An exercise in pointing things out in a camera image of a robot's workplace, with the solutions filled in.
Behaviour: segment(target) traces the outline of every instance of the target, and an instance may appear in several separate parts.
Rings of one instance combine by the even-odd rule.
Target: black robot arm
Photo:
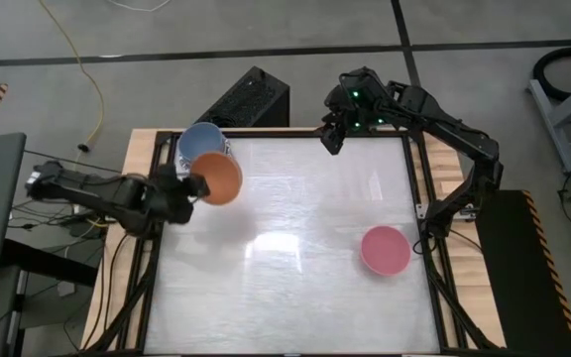
[[[426,132],[473,160],[475,166],[455,191],[429,203],[422,233],[446,237],[455,213],[469,203],[480,207],[485,197],[499,189],[504,167],[498,143],[446,114],[426,90],[394,81],[384,86],[366,67],[341,74],[339,80],[325,99],[330,113],[320,128],[321,142],[332,155],[340,152],[348,133],[392,125],[410,134]]]
[[[203,177],[179,179],[173,165],[159,167],[152,178],[101,178],[64,169],[58,162],[35,166],[26,190],[32,199],[65,199],[113,217],[137,237],[148,237],[159,222],[187,223],[193,212],[189,198],[209,193]]]

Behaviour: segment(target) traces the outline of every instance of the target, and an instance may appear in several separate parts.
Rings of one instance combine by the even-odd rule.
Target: black box
[[[220,128],[288,127],[289,85],[253,66],[199,122]]]

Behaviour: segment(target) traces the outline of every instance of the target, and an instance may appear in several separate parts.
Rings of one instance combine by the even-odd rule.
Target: white table surface
[[[418,238],[401,140],[231,145],[240,196],[165,228],[145,353],[437,352],[422,258],[388,278],[360,260],[374,226]]]

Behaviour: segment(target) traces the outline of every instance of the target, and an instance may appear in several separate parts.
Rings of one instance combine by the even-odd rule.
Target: black metal frame
[[[168,154],[167,154],[167,162],[172,162],[174,154],[175,154],[175,143],[179,138],[181,132],[159,132],[156,136],[156,145],[154,148],[154,153],[152,157],[152,163],[150,167],[150,173],[152,173],[156,167],[161,163],[161,153],[163,150],[164,145],[170,145]],[[226,137],[231,139],[242,139],[242,138],[318,138],[316,134],[312,130],[276,130],[276,131],[231,131],[226,132]],[[404,158],[406,161],[406,171],[409,179],[409,184],[411,188],[411,195],[413,197],[413,203],[419,204],[422,203],[420,199],[420,190],[417,184],[417,177],[415,171],[415,165],[413,162],[412,156],[412,147],[411,147],[411,137],[409,136],[407,131],[379,131],[374,133],[365,133],[365,134],[356,134],[352,135],[351,137],[363,137],[363,138],[375,138],[375,137],[384,137],[384,138],[399,138],[402,141],[402,147],[404,150]],[[433,178],[430,172],[430,166],[428,163],[428,157],[426,153],[426,147],[424,145],[424,140],[420,137],[420,140],[415,142],[418,147],[418,153],[422,165],[422,171],[424,175],[424,183],[426,186],[426,193],[429,200],[435,199],[435,188],[433,184]],[[425,237],[420,237],[421,242],[421,249],[422,249],[422,257],[424,263],[426,265],[428,260],[432,260],[432,254],[428,246],[428,241],[424,239]],[[446,244],[443,241],[439,241],[436,243],[438,246],[437,248],[440,250],[440,264],[442,267],[442,272],[447,284],[451,287],[452,294],[456,297],[455,286],[453,281],[453,271],[450,265],[450,259],[448,256],[448,251],[446,249]],[[157,239],[153,242],[153,248],[150,255],[150,260],[158,260],[160,256],[160,247],[161,247],[161,240]],[[143,240],[139,240],[136,243],[136,248],[134,252],[134,259],[132,262],[128,287],[127,287],[127,296],[129,296],[138,282],[138,276],[142,268],[143,257],[145,254],[145,242]],[[154,279],[157,273],[157,267],[154,267]],[[443,311],[440,304],[440,299],[438,295],[437,288],[435,284],[432,283],[431,280],[427,279],[428,281],[428,288],[429,288],[429,296],[431,298],[431,308],[433,310],[433,317],[435,320],[435,330],[437,334],[438,344],[440,349],[448,348],[448,340],[446,336],[446,327],[444,325],[443,319]],[[138,325],[138,334],[137,334],[137,341],[136,346],[134,346],[136,351],[144,351],[145,348],[145,341],[147,337],[147,327],[149,323],[149,316],[152,307],[152,298],[154,292],[154,285],[151,284],[148,289],[146,290],[141,315],[140,315],[140,322]],[[456,321],[456,335],[458,336],[458,346],[465,348],[466,347],[466,338],[465,333],[462,330],[461,325],[458,327],[457,319],[454,318]],[[118,344],[116,346],[117,350],[122,350],[127,348],[126,340],[127,334],[129,329],[129,320],[126,321],[125,325],[123,325],[119,335],[118,335]]]

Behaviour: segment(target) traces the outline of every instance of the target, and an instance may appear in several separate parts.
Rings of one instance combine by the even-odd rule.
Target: gray floor
[[[387,0],[171,0],[156,13],[130,12],[106,1],[47,2],[85,56],[400,43]],[[129,3],[148,7],[157,2]],[[411,0],[401,5],[414,44],[571,39],[571,1]],[[556,194],[563,182],[561,167],[524,92],[532,66],[551,50],[414,55],[422,85],[444,109],[500,141],[503,187],[532,192],[571,301],[571,225]],[[0,0],[0,59],[70,56],[36,0]],[[189,125],[252,65],[291,86],[292,126],[319,123],[325,114],[322,101],[342,71],[366,65],[383,79],[408,81],[400,52],[91,64],[87,68],[105,95],[106,119],[84,161],[120,169],[133,128]],[[571,88],[571,60],[548,72]],[[98,99],[77,66],[0,66],[0,82],[10,85],[0,107],[0,134],[23,131],[29,149],[73,158],[98,113]],[[42,161],[26,156],[21,177]],[[20,181],[17,200],[24,196]],[[57,228],[11,231],[9,236],[37,247],[71,239]],[[72,335],[80,336],[80,325]],[[61,325],[54,324],[28,333],[24,355],[66,352],[68,346]]]

